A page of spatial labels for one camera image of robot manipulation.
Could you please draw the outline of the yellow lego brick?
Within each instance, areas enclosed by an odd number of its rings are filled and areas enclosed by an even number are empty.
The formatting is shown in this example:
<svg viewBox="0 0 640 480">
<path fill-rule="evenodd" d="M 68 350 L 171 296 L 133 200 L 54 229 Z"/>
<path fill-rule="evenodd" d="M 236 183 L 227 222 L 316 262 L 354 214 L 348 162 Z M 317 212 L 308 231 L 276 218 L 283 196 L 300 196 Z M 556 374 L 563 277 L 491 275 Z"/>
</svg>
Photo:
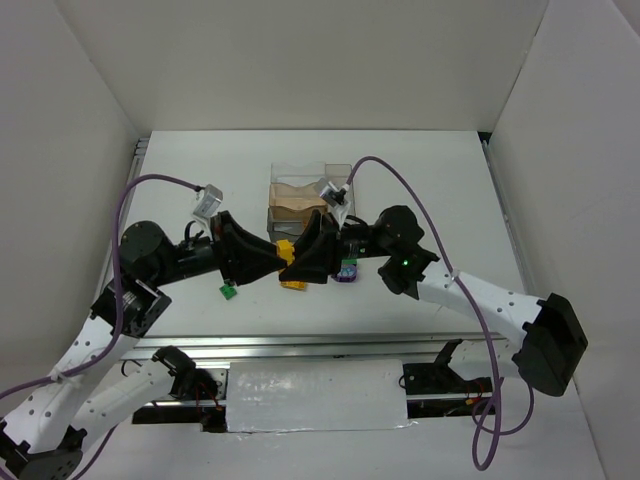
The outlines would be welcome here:
<svg viewBox="0 0 640 480">
<path fill-rule="evenodd" d="M 286 265 L 290 265 L 295 261 L 295 248 L 294 244 L 286 239 L 276 241 L 276 250 L 279 258 L 286 262 Z"/>
<path fill-rule="evenodd" d="M 290 290 L 305 291 L 307 283 L 302 281 L 284 281 L 280 283 L 280 286 Z"/>
</svg>

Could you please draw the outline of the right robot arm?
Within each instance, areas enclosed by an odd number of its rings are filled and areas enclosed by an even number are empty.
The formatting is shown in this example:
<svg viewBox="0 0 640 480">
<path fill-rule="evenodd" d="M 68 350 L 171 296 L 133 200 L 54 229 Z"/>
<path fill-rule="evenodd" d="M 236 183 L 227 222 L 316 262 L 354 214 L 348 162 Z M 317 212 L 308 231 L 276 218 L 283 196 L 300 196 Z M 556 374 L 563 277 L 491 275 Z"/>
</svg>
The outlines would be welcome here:
<svg viewBox="0 0 640 480">
<path fill-rule="evenodd" d="M 378 274 L 396 295 L 433 303 L 480 321 L 515 347 L 517 374 L 548 396 L 562 396 L 588 340 L 571 302 L 519 294 L 446 266 L 420 246 L 424 235 L 407 206 L 385 209 L 372 225 L 340 226 L 329 213 L 314 212 L 294 245 L 294 260 L 280 280 L 324 284 L 345 259 L 385 258 Z"/>
</svg>

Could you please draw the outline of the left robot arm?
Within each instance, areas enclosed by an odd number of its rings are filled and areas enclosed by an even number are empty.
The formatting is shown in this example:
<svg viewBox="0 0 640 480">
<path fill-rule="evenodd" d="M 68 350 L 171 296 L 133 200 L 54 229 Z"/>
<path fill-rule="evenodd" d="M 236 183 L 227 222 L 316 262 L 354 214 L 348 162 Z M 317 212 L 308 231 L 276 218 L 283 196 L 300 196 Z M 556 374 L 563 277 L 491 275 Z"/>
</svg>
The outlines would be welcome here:
<svg viewBox="0 0 640 480">
<path fill-rule="evenodd" d="M 76 479 L 85 452 L 146 403 L 216 397 L 213 377 L 175 346 L 160 348 L 119 383 L 94 392 L 169 307 L 162 286 L 214 271 L 231 285 L 245 285 L 285 268 L 275 245 L 242 229 L 228 212 L 210 225 L 210 235 L 187 234 L 178 244 L 152 221 L 125 230 L 119 267 L 80 333 L 1 420 L 2 478 Z"/>
</svg>

